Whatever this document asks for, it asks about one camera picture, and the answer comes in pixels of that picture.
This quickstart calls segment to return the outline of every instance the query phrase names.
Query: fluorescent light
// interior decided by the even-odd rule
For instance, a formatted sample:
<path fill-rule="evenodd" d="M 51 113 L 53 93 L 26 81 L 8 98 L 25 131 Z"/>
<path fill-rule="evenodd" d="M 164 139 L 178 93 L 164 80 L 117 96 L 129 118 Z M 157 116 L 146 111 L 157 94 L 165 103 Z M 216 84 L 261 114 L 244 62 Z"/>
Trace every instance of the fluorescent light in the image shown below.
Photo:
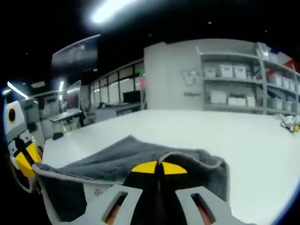
<path fill-rule="evenodd" d="M 124 6 L 134 2 L 135 0 L 107 0 L 95 13 L 93 21 L 102 23 Z"/>
<path fill-rule="evenodd" d="M 71 93 L 71 92 L 76 91 L 76 90 L 80 90 L 80 88 L 74 88 L 74 89 L 67 90 L 67 93 Z"/>
<path fill-rule="evenodd" d="M 6 89 L 2 92 L 2 95 L 7 95 L 9 92 L 11 92 L 11 89 Z"/>
<path fill-rule="evenodd" d="M 125 79 L 125 80 L 121 80 L 120 83 L 123 83 L 124 81 L 129 81 L 129 80 L 130 80 L 130 79 L 127 78 L 127 79 Z"/>
<path fill-rule="evenodd" d="M 59 91 L 62 91 L 62 88 L 64 87 L 64 82 L 63 81 L 61 81 L 60 82 L 60 88 L 59 88 Z"/>
<path fill-rule="evenodd" d="M 12 90 L 14 90 L 15 92 L 17 92 L 19 95 L 21 95 L 22 97 L 24 97 L 25 99 L 28 99 L 28 96 L 25 95 L 23 92 L 21 92 L 19 89 L 17 89 L 15 86 L 13 86 L 9 81 L 7 82 L 8 87 L 10 87 Z"/>
<path fill-rule="evenodd" d="M 116 85 L 116 84 L 118 84 L 118 82 L 112 83 L 110 86 L 114 86 L 114 85 Z"/>

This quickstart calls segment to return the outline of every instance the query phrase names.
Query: monitor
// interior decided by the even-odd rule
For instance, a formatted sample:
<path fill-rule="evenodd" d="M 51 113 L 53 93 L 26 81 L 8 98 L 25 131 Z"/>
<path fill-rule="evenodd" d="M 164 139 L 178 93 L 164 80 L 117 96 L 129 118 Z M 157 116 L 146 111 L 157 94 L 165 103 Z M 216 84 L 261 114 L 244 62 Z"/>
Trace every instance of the monitor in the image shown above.
<path fill-rule="evenodd" d="M 80 87 L 81 80 L 73 83 L 67 88 L 67 109 L 80 109 Z"/>

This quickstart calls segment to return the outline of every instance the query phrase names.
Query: small yellow object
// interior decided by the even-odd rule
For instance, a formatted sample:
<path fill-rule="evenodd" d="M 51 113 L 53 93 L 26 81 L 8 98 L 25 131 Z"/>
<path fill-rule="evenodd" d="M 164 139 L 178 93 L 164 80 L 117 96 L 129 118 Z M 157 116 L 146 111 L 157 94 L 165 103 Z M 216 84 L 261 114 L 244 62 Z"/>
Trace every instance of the small yellow object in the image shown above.
<path fill-rule="evenodd" d="M 31 143 L 27 148 L 26 150 L 28 151 L 29 155 L 31 156 L 31 158 L 33 159 L 33 161 L 35 163 L 40 163 L 42 162 L 42 159 L 41 157 L 39 156 L 38 154 L 38 151 L 36 149 L 36 146 L 34 143 Z"/>
<path fill-rule="evenodd" d="M 298 132 L 299 130 L 300 130 L 300 126 L 299 126 L 299 125 L 296 125 L 295 128 L 294 128 L 294 131 L 295 131 L 295 132 Z"/>
<path fill-rule="evenodd" d="M 26 160 L 25 156 L 22 152 L 20 152 L 16 157 L 15 160 L 21 170 L 21 172 L 24 174 L 25 177 L 34 177 L 35 174 L 32 170 L 32 167 Z"/>
<path fill-rule="evenodd" d="M 142 163 L 134 167 L 131 171 L 138 173 L 154 173 L 157 161 Z"/>
<path fill-rule="evenodd" d="M 162 162 L 162 164 L 163 164 L 165 175 L 187 173 L 187 171 L 179 165 L 175 165 L 167 162 Z"/>

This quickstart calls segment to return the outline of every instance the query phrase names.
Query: yellow stripe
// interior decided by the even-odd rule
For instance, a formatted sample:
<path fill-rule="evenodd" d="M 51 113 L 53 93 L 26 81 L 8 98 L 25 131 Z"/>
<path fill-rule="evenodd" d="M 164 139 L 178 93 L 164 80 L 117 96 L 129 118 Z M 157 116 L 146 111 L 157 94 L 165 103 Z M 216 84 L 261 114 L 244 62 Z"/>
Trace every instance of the yellow stripe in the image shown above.
<path fill-rule="evenodd" d="M 32 170 L 32 167 L 26 160 L 25 156 L 22 152 L 20 152 L 16 157 L 15 160 L 21 170 L 21 172 L 24 174 L 25 177 L 34 177 L 35 174 Z"/>
<path fill-rule="evenodd" d="M 165 175 L 187 173 L 187 171 L 179 165 L 175 165 L 167 162 L 162 162 L 162 164 L 163 164 Z"/>
<path fill-rule="evenodd" d="M 33 159 L 33 161 L 35 163 L 40 163 L 42 162 L 41 157 L 38 154 L 38 151 L 36 149 L 36 146 L 34 145 L 34 143 L 31 143 L 26 150 L 28 151 L 29 155 L 31 156 L 31 158 Z"/>
<path fill-rule="evenodd" d="M 136 167 L 134 167 L 131 171 L 139 172 L 139 173 L 154 173 L 156 163 L 157 163 L 157 161 L 142 163 L 142 164 L 139 164 Z"/>

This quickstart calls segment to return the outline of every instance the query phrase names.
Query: desk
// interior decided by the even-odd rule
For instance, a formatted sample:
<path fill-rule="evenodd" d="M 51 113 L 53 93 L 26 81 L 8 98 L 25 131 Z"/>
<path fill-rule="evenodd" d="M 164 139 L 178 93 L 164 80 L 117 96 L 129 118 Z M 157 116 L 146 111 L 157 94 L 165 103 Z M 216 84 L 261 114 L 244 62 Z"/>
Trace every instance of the desk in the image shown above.
<path fill-rule="evenodd" d="M 49 118 L 49 120 L 52 122 L 53 132 L 54 133 L 62 132 L 61 129 L 62 129 L 62 127 L 64 127 L 64 124 L 63 124 L 64 120 L 80 117 L 81 114 L 82 114 L 82 110 L 68 109 L 66 112 L 63 112 L 61 114 L 58 114 L 56 116 Z"/>
<path fill-rule="evenodd" d="M 224 158 L 232 214 L 245 223 L 274 221 L 300 179 L 300 133 L 289 133 L 273 116 L 233 112 L 144 110 L 116 117 L 47 140 L 43 163 L 59 168 L 128 135 Z"/>

